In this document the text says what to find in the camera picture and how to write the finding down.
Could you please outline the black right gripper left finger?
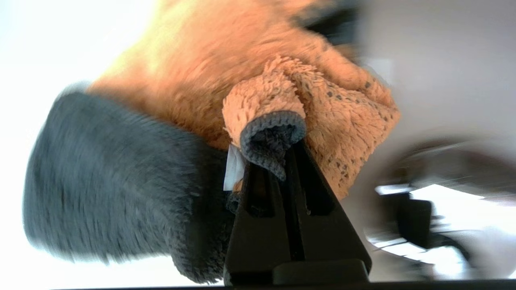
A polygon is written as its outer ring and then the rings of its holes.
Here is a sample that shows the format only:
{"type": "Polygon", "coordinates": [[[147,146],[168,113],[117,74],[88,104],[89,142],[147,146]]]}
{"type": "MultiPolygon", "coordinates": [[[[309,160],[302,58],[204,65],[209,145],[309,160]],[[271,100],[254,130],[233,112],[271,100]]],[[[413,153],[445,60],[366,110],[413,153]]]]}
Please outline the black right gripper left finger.
{"type": "Polygon", "coordinates": [[[278,179],[266,169],[247,163],[225,256],[224,284],[273,285],[273,270],[290,261],[278,179]]]}

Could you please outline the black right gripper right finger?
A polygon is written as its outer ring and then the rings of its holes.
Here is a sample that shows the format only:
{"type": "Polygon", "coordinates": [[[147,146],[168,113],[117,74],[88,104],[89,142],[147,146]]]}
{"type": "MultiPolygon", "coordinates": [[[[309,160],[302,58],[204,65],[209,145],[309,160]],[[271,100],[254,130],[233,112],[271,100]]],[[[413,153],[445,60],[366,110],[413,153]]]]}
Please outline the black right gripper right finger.
{"type": "Polygon", "coordinates": [[[305,260],[357,259],[371,270],[367,249],[304,140],[287,151],[284,188],[305,260]]]}

